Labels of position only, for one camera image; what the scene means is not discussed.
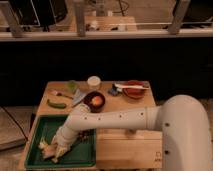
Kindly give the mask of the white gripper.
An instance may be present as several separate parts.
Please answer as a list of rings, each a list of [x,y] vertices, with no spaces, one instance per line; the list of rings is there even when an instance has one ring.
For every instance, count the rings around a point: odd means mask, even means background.
[[[54,157],[56,159],[62,157],[65,153],[70,150],[70,147],[67,146],[60,146],[55,140],[51,142],[52,145],[56,147]]]

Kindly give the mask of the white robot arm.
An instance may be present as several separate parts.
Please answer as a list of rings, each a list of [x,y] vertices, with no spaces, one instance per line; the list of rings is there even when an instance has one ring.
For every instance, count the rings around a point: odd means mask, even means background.
[[[176,95],[163,105],[93,114],[86,104],[76,106],[58,128],[55,156],[70,150],[78,133],[91,129],[154,130],[163,134],[162,171],[213,171],[213,146],[208,115],[188,95]]]

